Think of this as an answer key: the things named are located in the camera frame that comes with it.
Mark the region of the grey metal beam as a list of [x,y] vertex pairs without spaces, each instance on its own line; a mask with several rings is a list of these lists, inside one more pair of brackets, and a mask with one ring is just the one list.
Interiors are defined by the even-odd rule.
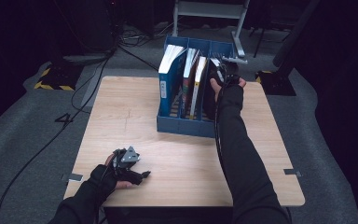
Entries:
[[81,106],[92,107],[98,94],[100,83],[105,76],[104,66],[101,65],[95,70],[95,75],[89,81],[89,85],[81,101]]

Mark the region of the yellow book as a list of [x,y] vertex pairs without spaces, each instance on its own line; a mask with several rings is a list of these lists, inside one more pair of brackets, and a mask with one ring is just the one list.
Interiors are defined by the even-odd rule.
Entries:
[[207,63],[207,58],[204,56],[199,56],[198,64],[196,67],[195,79],[194,79],[192,102],[191,102],[191,107],[190,107],[190,112],[189,112],[190,119],[195,118],[196,106],[197,106],[197,101],[198,101],[198,93],[199,93],[199,88],[200,88],[200,81],[201,81],[206,63]]

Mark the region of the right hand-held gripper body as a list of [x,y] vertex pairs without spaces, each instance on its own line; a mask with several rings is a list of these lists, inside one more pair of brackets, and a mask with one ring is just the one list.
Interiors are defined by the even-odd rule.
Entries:
[[239,83],[239,65],[247,64],[247,60],[239,57],[217,57],[213,58],[213,78],[220,86],[237,85]]

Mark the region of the colourful illustrated book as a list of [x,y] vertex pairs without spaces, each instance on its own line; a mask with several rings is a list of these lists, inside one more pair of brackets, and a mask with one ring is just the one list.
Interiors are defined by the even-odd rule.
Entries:
[[190,87],[194,77],[194,64],[199,57],[200,51],[198,49],[189,48],[186,53],[186,63],[183,73],[182,84],[182,101],[181,101],[181,118],[184,119],[190,102]]

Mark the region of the black yellow striped stand base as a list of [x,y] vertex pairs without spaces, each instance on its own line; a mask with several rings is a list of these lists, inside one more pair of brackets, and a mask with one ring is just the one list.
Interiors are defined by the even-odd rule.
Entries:
[[74,91],[76,85],[60,67],[50,64],[34,85],[35,89]]

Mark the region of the white metal stand frame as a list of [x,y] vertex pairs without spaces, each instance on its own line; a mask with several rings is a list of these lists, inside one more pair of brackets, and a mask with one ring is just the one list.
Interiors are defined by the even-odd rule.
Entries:
[[237,56],[243,58],[245,51],[241,45],[240,35],[250,0],[244,0],[240,5],[227,5],[218,3],[188,2],[175,0],[173,8],[172,35],[178,36],[178,21],[180,16],[237,20],[235,31],[231,32]]

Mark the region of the person's left hand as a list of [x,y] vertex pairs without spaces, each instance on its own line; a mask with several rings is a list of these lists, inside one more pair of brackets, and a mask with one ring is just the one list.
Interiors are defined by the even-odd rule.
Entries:
[[104,202],[116,189],[127,189],[132,186],[129,181],[117,180],[110,168],[115,153],[109,155],[104,164],[99,164],[90,175],[91,180],[96,184],[97,198]]

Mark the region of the black slanted pole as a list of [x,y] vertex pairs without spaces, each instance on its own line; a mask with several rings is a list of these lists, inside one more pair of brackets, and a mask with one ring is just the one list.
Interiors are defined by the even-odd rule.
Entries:
[[272,61],[276,67],[281,67],[288,60],[288,58],[295,53],[296,43],[298,42],[304,27],[308,23],[312,13],[320,1],[321,0],[310,0],[308,5],[305,7],[293,30],[290,32],[287,39],[283,42],[281,48]]

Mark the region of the person's right hand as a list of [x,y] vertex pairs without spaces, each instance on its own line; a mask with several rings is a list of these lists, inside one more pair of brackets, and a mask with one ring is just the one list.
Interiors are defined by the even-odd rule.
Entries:
[[219,85],[214,78],[210,79],[210,84],[214,91],[214,99],[218,109],[227,105],[234,105],[239,110],[242,110],[243,89],[246,85],[246,81],[243,78],[240,77],[237,84],[229,84],[226,87]]

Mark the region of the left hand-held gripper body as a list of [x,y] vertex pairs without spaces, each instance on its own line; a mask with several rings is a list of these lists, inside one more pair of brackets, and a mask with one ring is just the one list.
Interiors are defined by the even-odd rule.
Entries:
[[111,168],[115,177],[123,177],[132,173],[131,167],[140,160],[139,154],[133,147],[115,150],[115,156],[111,160]]

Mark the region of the blue plastic file rack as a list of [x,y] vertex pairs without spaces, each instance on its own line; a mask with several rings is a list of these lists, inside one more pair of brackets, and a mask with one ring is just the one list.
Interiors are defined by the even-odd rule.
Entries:
[[198,49],[200,51],[199,56],[204,56],[207,58],[207,63],[205,65],[203,75],[200,81],[200,88],[198,93],[198,101],[196,106],[195,118],[189,118],[189,112],[192,102],[193,88],[194,88],[194,79],[196,74],[196,67],[198,64],[199,57],[194,64],[194,77],[192,81],[192,86],[190,87],[190,102],[187,110],[186,117],[181,118],[181,101],[182,101],[182,83],[179,85],[179,89],[175,98],[173,99],[171,113],[168,117],[162,117],[159,114],[157,116],[157,126],[160,132],[165,133],[179,133],[187,134],[194,136],[203,136],[203,137],[213,137],[214,136],[214,119],[210,120],[207,118],[206,114],[203,112],[203,97],[205,90],[206,75],[209,67],[209,61],[211,58],[217,57],[234,57],[234,48],[233,45],[226,42],[217,42],[212,40],[204,39],[195,39],[187,37],[176,37],[168,36],[165,40],[164,51],[167,45],[177,45],[183,46],[186,48],[186,52],[189,48]]

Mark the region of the black hardcover book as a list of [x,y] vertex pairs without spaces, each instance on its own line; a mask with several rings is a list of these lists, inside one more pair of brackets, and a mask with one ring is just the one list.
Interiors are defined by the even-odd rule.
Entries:
[[213,120],[215,117],[215,91],[210,82],[211,78],[214,78],[219,86],[223,85],[224,72],[221,62],[217,58],[211,58],[209,61],[202,105],[203,112],[206,114],[207,118]]

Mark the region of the thick blue book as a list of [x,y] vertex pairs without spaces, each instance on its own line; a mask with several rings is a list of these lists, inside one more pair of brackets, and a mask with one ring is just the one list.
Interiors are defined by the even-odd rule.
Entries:
[[186,48],[167,45],[158,69],[160,106],[159,114],[168,117],[171,113],[173,99],[182,83]]

